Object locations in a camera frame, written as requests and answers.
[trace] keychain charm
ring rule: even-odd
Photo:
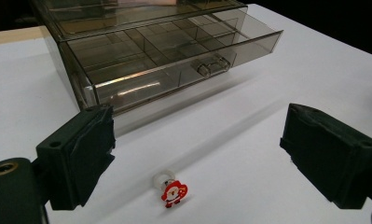
[[[188,192],[188,187],[185,184],[181,184],[180,181],[175,180],[172,171],[165,170],[155,175],[153,180],[154,186],[163,191],[161,199],[166,202],[165,207],[167,208],[172,207],[173,204],[180,203],[180,200],[182,200]]]

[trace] drawer compartment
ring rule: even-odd
[[[130,2],[45,7],[80,107],[125,112],[271,53],[282,33],[235,1]]]

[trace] plastic storage box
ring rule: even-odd
[[[271,53],[282,33],[232,0],[32,0],[80,108],[119,114]]]

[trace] white table surface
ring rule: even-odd
[[[51,223],[369,223],[372,202],[340,210],[279,147],[289,103],[308,105],[372,137],[372,55],[257,5],[284,30],[275,51],[115,118],[116,159],[85,207]],[[42,38],[0,45],[0,161],[35,146],[78,109]],[[152,177],[188,185],[164,208]]]

